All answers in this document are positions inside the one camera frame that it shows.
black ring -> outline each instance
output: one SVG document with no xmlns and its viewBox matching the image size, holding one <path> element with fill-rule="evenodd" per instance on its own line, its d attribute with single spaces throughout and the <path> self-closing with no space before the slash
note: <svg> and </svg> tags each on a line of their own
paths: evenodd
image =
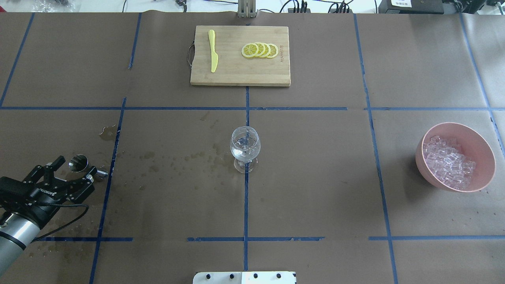
<svg viewBox="0 0 505 284">
<path fill-rule="evenodd" d="M 18 239 L 14 238 L 11 235 L 0 231 L 0 236 L 3 236 L 4 238 L 6 238 L 6 239 L 10 240 L 11 242 L 13 242 L 14 244 L 18 245 L 18 247 L 20 247 L 22 250 L 26 249 L 26 246 L 24 243 L 22 243 L 21 241 L 19 241 Z"/>
</svg>

metal jigger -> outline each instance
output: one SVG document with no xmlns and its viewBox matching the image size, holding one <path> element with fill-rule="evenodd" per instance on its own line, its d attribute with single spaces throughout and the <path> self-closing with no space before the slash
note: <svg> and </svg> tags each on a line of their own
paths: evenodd
<svg viewBox="0 0 505 284">
<path fill-rule="evenodd" d="M 74 158 L 72 158 L 68 163 L 68 166 L 70 167 L 70 170 L 73 172 L 83 172 L 91 168 L 91 166 L 89 165 L 88 158 L 82 154 L 76 155 Z M 95 177 L 105 179 L 108 175 L 109 173 L 106 171 L 97 170 Z"/>
</svg>

bowl of ice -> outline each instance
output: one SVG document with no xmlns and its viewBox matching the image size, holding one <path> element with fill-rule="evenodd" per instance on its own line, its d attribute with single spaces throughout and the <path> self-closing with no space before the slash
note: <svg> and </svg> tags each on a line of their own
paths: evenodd
<svg viewBox="0 0 505 284">
<path fill-rule="evenodd" d="M 468 126 L 444 122 L 431 127 L 419 142 L 416 164 L 432 185 L 470 193 L 489 185 L 496 168 L 491 147 Z"/>
</svg>

pink bowl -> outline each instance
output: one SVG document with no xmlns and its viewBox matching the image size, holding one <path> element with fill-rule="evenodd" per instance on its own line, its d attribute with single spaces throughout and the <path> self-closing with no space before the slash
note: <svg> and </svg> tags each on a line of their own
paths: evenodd
<svg viewBox="0 0 505 284">
<path fill-rule="evenodd" d="M 471 158 L 475 162 L 475 170 L 472 175 L 470 185 L 464 190 L 457 190 L 449 187 L 438 180 L 429 170 L 426 159 L 423 155 L 423 143 L 426 143 L 433 136 L 442 138 L 456 138 L 461 145 L 462 154 Z M 437 124 L 424 134 L 416 150 L 416 164 L 421 175 L 432 185 L 451 192 L 471 193 L 479 191 L 493 180 L 496 164 L 491 147 L 480 134 L 468 126 L 455 123 L 444 122 Z"/>
</svg>

white bracket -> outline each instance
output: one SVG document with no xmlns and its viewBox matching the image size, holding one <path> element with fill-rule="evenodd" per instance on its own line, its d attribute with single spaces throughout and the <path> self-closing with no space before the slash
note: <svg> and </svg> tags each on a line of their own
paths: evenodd
<svg viewBox="0 0 505 284">
<path fill-rule="evenodd" d="M 238 0 L 239 18 L 256 18 L 256 0 Z"/>
<path fill-rule="evenodd" d="M 199 272 L 193 277 L 193 284 L 296 284 L 296 272 Z"/>
</svg>

